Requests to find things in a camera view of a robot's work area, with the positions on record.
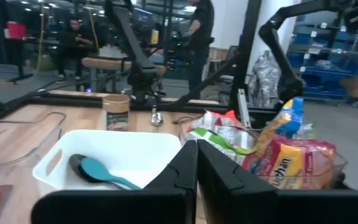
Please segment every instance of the white plastic bin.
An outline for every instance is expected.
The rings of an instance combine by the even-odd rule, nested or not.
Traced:
[[[68,160],[81,154],[100,160],[110,173],[145,187],[164,170],[181,149],[172,134],[76,130],[66,133],[34,167],[40,196],[56,190],[107,190],[109,185],[89,184],[70,168]],[[56,155],[61,156],[47,172]]]

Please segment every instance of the black pants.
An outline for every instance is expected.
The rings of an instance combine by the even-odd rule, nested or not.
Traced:
[[[209,48],[193,51],[193,63],[188,67],[189,90],[191,91],[202,82],[204,66],[208,60]],[[193,99],[200,98],[200,93],[195,95]]]
[[[75,76],[81,77],[82,74],[82,59],[88,56],[88,51],[83,49],[73,49],[62,47],[58,49],[56,66],[59,74],[66,76],[65,62],[67,59],[75,60]]]

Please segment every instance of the seated person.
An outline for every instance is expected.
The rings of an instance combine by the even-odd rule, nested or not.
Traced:
[[[70,19],[70,26],[66,32],[76,34],[75,41],[78,45],[93,45],[92,35],[81,28],[81,24],[77,18]],[[64,82],[67,78],[65,73],[65,59],[72,58],[76,60],[75,80],[81,80],[82,62],[81,60],[88,55],[90,49],[80,47],[65,47],[58,48],[56,66],[59,72],[59,81]]]

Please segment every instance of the desk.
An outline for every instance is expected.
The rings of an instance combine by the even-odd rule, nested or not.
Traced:
[[[90,68],[91,70],[91,89],[92,91],[97,91],[97,79],[98,74],[96,73],[96,69],[106,69],[106,70],[128,70],[130,69],[132,62],[124,62],[123,68],[122,68],[122,60],[118,59],[101,59],[101,58],[91,58],[86,57],[82,59],[82,64],[85,67]],[[167,69],[163,65],[156,65],[156,72],[159,75],[163,75]]]
[[[55,93],[70,94],[68,91]],[[84,94],[91,96],[103,96],[99,93],[71,92],[74,95]],[[17,110],[5,119],[34,121],[45,117],[50,112],[61,112],[67,118],[62,126],[62,133],[75,129],[101,129],[103,127],[102,109],[99,108],[76,108],[67,106],[45,106],[27,105]],[[151,133],[170,133],[178,135],[179,132],[188,128],[189,124],[179,126],[172,124],[172,121],[182,116],[198,116],[198,114],[169,113],[163,112],[164,125],[154,127],[150,125],[150,112],[131,111],[130,131],[142,131]],[[61,117],[52,115],[40,123],[30,126],[8,126],[0,124],[0,161],[16,158],[24,155],[37,146],[54,127],[60,122]],[[45,150],[40,152],[41,157],[47,153],[55,142],[50,142]],[[32,168],[38,159],[28,158],[26,163],[18,166],[9,166],[0,170],[0,185],[13,185],[9,200],[5,204],[0,216],[0,224],[28,224],[29,215],[33,204],[38,200],[38,188],[35,179],[32,177]],[[197,219],[197,224],[206,224],[202,219]]]

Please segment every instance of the red object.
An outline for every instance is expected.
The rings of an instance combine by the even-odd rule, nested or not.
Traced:
[[[9,21],[6,23],[8,39],[22,40],[25,37],[25,25]]]

